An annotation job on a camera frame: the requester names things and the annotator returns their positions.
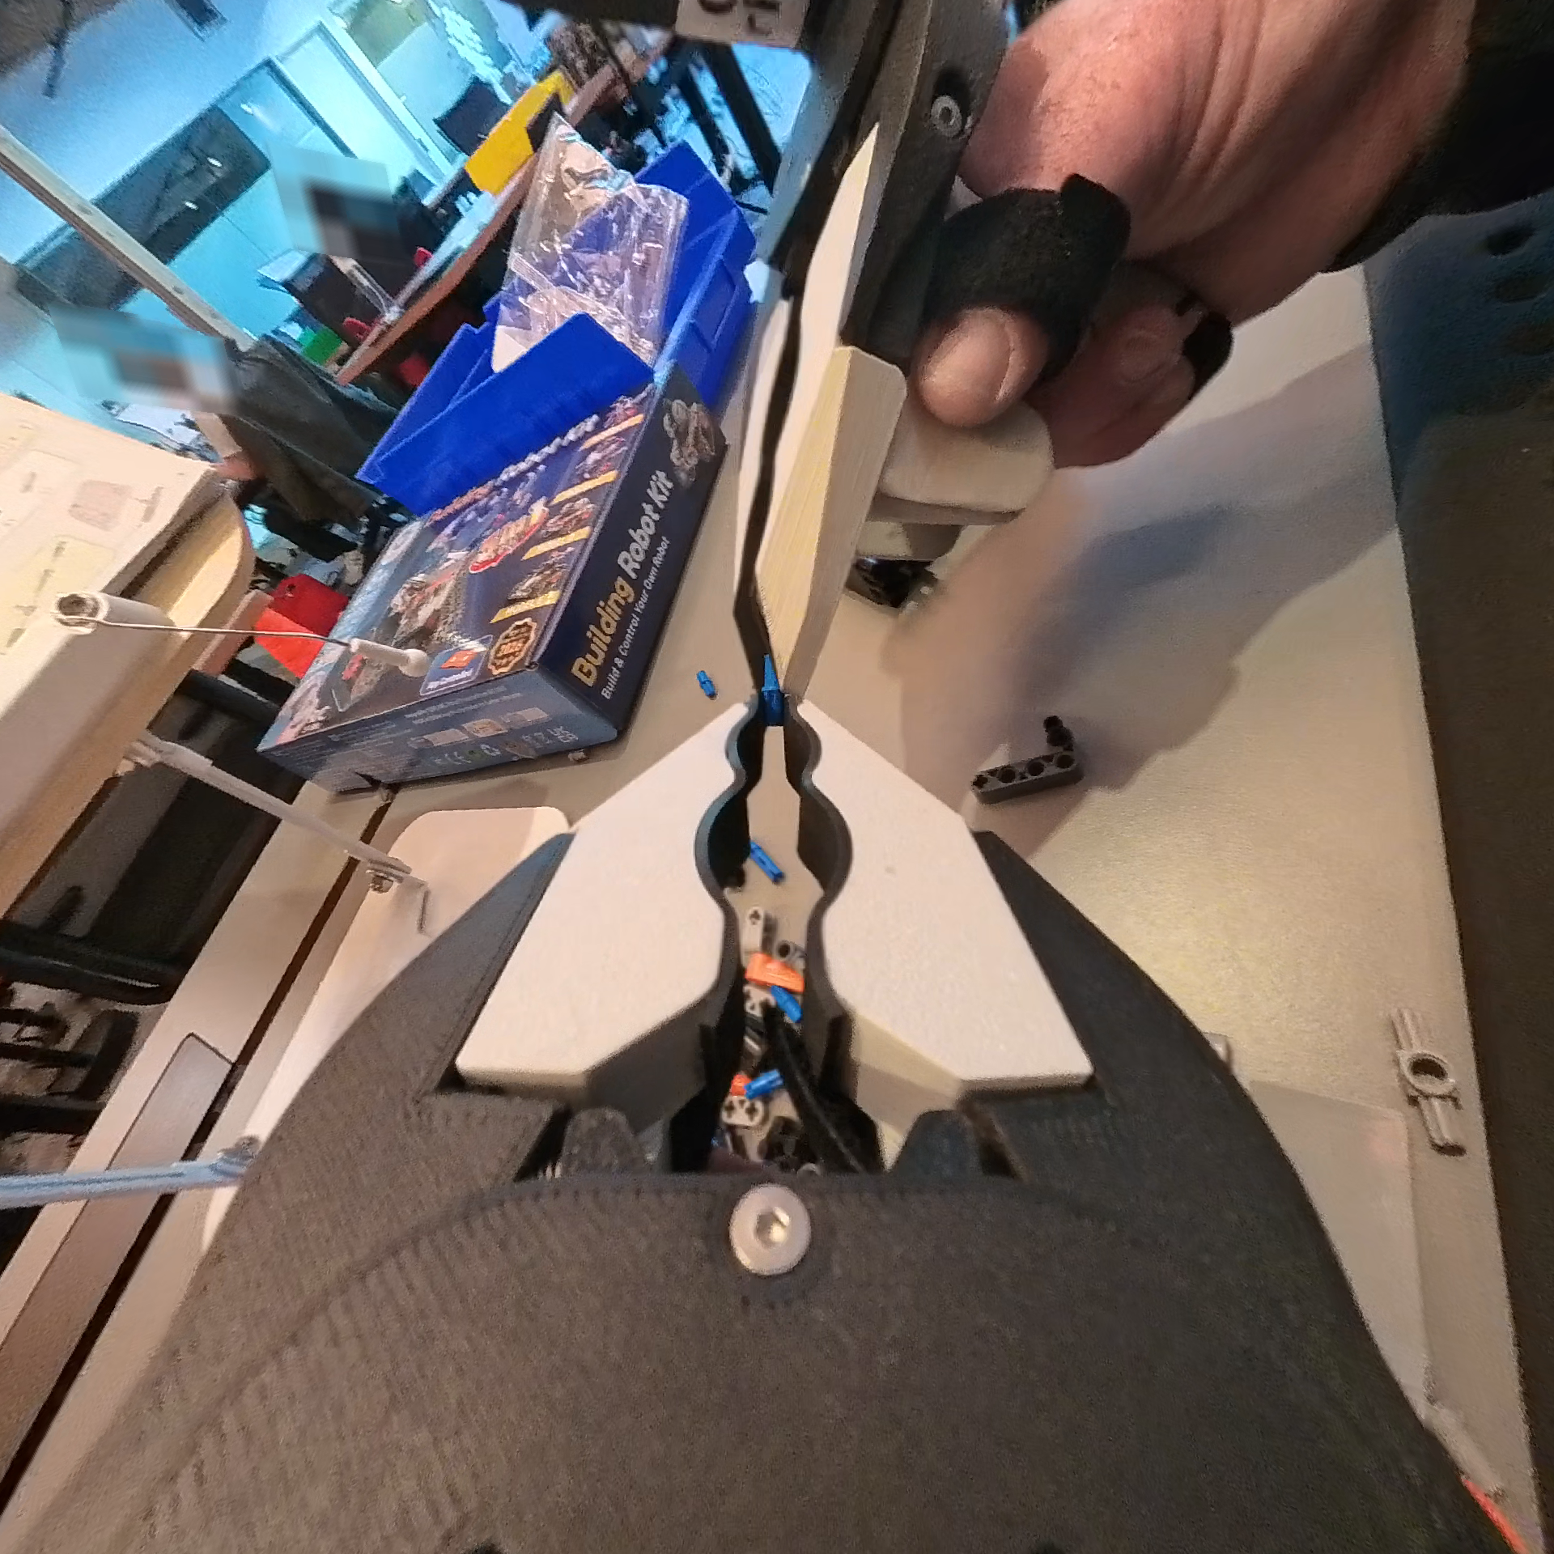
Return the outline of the blue robot kit box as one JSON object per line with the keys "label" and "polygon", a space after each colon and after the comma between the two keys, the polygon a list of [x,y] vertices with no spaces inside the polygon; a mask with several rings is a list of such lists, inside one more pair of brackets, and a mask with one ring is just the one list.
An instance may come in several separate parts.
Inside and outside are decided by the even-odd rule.
{"label": "blue robot kit box", "polygon": [[611,744],[635,703],[725,457],[674,364],[548,449],[411,520],[259,751],[333,792]]}

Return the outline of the red plastic crate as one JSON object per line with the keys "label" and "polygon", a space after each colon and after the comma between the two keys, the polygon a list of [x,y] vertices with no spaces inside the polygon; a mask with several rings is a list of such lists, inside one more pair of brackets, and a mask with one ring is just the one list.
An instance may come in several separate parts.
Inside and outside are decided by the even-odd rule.
{"label": "red plastic crate", "polygon": [[278,675],[296,682],[317,662],[350,597],[311,575],[285,577],[257,590],[257,597],[263,607],[255,616],[254,644]]}

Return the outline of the grey cross axle connector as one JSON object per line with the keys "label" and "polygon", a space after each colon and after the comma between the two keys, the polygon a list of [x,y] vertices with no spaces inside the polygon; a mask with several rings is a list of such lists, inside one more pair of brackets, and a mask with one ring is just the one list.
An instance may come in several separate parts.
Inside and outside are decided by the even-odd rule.
{"label": "grey cross axle connector", "polygon": [[1423,1017],[1410,1006],[1395,1006],[1390,1027],[1397,1077],[1430,1149],[1449,1158],[1465,1156],[1464,1099],[1451,1062],[1434,1049]]}

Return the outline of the metal stand bracket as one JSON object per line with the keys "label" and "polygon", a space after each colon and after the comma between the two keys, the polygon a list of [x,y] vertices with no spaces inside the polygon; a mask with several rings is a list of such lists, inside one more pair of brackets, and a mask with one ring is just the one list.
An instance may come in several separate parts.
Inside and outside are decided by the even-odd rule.
{"label": "metal stand bracket", "polygon": [[2,1212],[41,1210],[58,1202],[224,1191],[241,1184],[261,1147],[263,1139],[244,1136],[209,1158],[104,1171],[6,1175],[2,1176]]}
{"label": "metal stand bracket", "polygon": [[363,864],[366,869],[368,882],[376,892],[405,888],[426,893],[429,890],[428,880],[415,875],[411,866],[394,856],[392,853],[381,851],[366,842],[361,842],[357,836],[348,834],[346,830],[337,829],[335,825],[320,819],[311,810],[304,810],[292,801],[283,801],[278,795],[243,781],[241,777],[215,766],[207,756],[181,744],[167,742],[146,731],[141,738],[133,740],[128,745],[122,756],[122,766],[169,768],[172,771],[178,771],[181,777],[204,784],[211,790],[217,790],[226,797],[243,803],[244,806],[250,806],[257,812],[274,818],[280,823],[302,829],[311,836],[331,843],[348,858]]}

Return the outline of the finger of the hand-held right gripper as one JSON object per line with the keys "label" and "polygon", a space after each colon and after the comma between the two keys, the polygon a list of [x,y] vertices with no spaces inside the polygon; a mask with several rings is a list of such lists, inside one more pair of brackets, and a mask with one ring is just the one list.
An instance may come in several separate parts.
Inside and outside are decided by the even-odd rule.
{"label": "finger of the hand-held right gripper", "polygon": [[810,348],[803,298],[775,264],[755,266],[762,281],[744,374],[744,416],[736,466],[735,621],[757,686],[772,657],[781,686],[807,686],[810,655],[799,623],[781,620],[768,597],[775,579],[772,534],[801,457],[810,420]]}
{"label": "finger of the hand-held right gripper", "polygon": [[[879,214],[879,137],[872,129],[842,174],[799,294],[810,348],[810,418],[781,529],[772,534],[766,553],[775,570],[775,579],[766,583],[768,597],[783,607],[785,623],[799,623],[810,679],[842,603],[907,398],[907,377],[897,364],[842,340],[842,322]],[[785,692],[807,688],[785,686]]]}

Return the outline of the person's right hand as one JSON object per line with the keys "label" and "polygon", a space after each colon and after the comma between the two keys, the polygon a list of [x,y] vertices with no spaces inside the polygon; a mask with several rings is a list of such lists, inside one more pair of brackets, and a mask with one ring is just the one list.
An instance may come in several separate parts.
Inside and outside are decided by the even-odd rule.
{"label": "person's right hand", "polygon": [[1127,205],[1127,261],[1060,375],[1027,316],[934,325],[912,383],[968,429],[1029,401],[1060,468],[1119,460],[1217,372],[1243,324],[1328,268],[1427,146],[1467,66],[1473,2],[1068,2],[1003,59],[960,164],[981,198],[1081,176]]}

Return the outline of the clear plastic parts bag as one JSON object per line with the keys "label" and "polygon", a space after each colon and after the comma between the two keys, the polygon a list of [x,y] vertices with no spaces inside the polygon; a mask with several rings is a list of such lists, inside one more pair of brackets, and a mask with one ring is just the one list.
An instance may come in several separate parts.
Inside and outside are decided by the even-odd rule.
{"label": "clear plastic parts bag", "polygon": [[690,220],[687,196],[613,166],[561,118],[535,164],[498,292],[492,370],[514,364],[572,318],[590,318],[655,364]]}

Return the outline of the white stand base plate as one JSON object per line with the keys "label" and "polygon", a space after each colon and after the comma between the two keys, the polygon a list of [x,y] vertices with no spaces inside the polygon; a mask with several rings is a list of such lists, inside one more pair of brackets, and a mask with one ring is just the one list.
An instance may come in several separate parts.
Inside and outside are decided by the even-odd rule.
{"label": "white stand base plate", "polygon": [[326,910],[231,1097],[218,1143],[255,1154],[361,1012],[518,864],[568,830],[555,806],[444,808],[407,823],[391,853],[422,886],[350,884]]}

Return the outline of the blue storage bin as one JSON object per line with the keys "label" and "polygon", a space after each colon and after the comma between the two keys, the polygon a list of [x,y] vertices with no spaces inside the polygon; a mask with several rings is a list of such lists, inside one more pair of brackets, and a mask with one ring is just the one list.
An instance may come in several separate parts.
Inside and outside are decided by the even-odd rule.
{"label": "blue storage bin", "polygon": [[668,290],[670,327],[655,364],[600,322],[574,316],[496,368],[496,324],[463,325],[370,451],[359,481],[409,512],[431,512],[603,414],[622,396],[666,383],[674,370],[709,409],[724,409],[755,312],[746,275],[751,227],[687,144],[657,155],[640,183],[670,189],[688,203]]}

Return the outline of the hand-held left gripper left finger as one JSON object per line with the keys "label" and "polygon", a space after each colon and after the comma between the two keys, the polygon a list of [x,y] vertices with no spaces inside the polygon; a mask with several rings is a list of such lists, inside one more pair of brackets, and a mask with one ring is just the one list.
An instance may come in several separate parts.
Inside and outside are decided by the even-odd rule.
{"label": "hand-held left gripper left finger", "polygon": [[574,827],[459,1078],[611,1108],[637,1132],[712,1106],[744,1032],[729,895],[746,880],[762,736],[755,703],[731,705]]}

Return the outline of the white stand base with arms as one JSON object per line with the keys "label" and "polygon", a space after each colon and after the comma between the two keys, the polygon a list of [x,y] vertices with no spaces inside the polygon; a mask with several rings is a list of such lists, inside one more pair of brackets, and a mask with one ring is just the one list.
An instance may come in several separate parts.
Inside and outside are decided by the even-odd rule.
{"label": "white stand base with arms", "polygon": [[[228,627],[252,573],[254,544],[220,483],[143,573],[106,594],[176,625]],[[206,647],[198,634],[74,634],[48,616],[2,651],[4,908],[26,893]]]}

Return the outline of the grey beam piece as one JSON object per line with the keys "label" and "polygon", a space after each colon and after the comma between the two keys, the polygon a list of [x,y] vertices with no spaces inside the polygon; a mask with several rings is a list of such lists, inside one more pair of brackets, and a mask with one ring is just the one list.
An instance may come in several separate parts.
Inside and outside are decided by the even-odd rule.
{"label": "grey beam piece", "polygon": [[1042,719],[1038,753],[979,769],[970,790],[983,806],[997,806],[1077,786],[1082,779],[1084,762],[1073,729],[1058,714],[1049,714]]}

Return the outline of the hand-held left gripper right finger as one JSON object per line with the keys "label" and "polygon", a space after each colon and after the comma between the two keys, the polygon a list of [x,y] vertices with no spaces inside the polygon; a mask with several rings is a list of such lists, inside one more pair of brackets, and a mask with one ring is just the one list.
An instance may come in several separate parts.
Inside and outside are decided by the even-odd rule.
{"label": "hand-held left gripper right finger", "polygon": [[1092,1058],[962,814],[814,703],[790,710],[785,762],[822,892],[803,1036],[884,1160],[925,1114],[1086,1086]]}

